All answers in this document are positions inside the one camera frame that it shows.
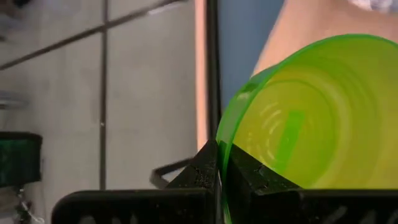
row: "floor tile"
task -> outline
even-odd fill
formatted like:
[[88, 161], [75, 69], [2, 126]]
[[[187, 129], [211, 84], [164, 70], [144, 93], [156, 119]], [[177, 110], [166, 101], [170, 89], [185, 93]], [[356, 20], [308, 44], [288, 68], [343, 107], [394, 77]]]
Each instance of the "floor tile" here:
[[21, 12], [22, 19], [3, 31], [0, 63], [54, 44], [102, 23], [102, 1], [34, 0]]
[[109, 0], [109, 18], [115, 19], [163, 0]]
[[0, 90], [16, 91], [29, 102], [6, 113], [3, 129], [44, 139], [43, 181], [28, 186], [28, 197], [47, 220], [66, 194], [98, 189], [100, 40], [83, 39], [0, 74]]
[[109, 32], [107, 187], [196, 153], [193, 2]]

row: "blue surface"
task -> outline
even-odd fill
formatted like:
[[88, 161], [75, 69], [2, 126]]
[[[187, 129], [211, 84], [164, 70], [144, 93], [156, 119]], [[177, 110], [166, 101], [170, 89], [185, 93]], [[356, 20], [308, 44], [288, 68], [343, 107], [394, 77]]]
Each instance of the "blue surface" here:
[[283, 0], [219, 0], [221, 106], [249, 80]]

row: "green plastic cup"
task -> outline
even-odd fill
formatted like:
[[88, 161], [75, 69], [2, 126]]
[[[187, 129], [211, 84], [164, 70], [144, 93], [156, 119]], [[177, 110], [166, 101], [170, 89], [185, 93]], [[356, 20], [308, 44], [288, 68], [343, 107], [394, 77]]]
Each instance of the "green plastic cup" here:
[[254, 76], [217, 133], [225, 182], [235, 144], [306, 189], [398, 188], [398, 45], [339, 35]]

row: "black frame edge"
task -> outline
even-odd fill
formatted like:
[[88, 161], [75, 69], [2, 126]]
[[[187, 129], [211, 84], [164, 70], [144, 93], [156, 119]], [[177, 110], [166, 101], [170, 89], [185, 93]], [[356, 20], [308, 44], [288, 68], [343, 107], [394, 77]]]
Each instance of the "black frame edge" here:
[[207, 0], [205, 7], [208, 137], [213, 139], [221, 119], [218, 0]]

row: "skin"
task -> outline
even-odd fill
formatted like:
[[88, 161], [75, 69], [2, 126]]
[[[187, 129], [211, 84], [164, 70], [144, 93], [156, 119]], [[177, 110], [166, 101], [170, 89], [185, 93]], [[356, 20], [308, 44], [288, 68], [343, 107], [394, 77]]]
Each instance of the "skin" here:
[[398, 13], [365, 11], [347, 0], [285, 0], [253, 74], [317, 40], [358, 33], [398, 42]]

